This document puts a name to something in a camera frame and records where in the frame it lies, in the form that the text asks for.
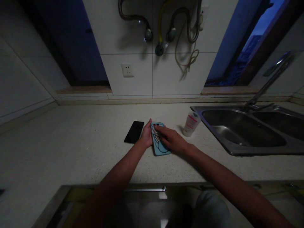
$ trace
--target electrical outlet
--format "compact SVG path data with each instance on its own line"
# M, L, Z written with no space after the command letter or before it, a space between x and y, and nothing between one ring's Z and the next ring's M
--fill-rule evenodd
M126 77L126 78L134 77L132 64L130 64L130 63L121 64L121 69L123 71L124 77Z
M203 30L203 28L205 27L205 23L207 20L207 16L208 16L208 12L209 12L209 5L208 4L202 4L201 8L200 8L200 13L203 14L203 22L200 25L200 31Z

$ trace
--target smartphone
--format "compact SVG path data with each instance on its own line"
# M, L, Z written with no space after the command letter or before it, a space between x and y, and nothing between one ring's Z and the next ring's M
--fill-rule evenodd
M124 142L126 143L136 143L139 140L140 134L143 129L144 122L134 121Z
M155 126L164 126L163 123L151 123L151 134L153 140L153 148L155 156L167 155L170 154L171 151L169 148L163 145L161 142L161 138L163 135L155 129Z

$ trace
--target person's hand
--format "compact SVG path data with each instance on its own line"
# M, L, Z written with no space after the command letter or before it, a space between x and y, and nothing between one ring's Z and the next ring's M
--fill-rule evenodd
M146 148L152 146L151 123L152 120L150 119L148 123L143 127L142 136L139 139Z
M161 137L162 143L178 153L185 153L189 148L190 144L179 135L175 130L167 127L155 126L155 129L161 132L166 137Z

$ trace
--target window sill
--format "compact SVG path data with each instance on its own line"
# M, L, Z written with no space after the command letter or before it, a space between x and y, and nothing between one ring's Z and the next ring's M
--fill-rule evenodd
M214 86L204 87L201 95L232 95L232 94L255 94L259 91L250 86Z
M70 86L56 91L57 94L72 94L72 93L112 93L110 86Z

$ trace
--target phone screen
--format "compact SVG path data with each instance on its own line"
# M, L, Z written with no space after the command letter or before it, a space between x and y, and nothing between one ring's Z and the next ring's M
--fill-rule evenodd
M139 140L144 124L144 122L134 121L126 138L124 139L124 142L136 143Z

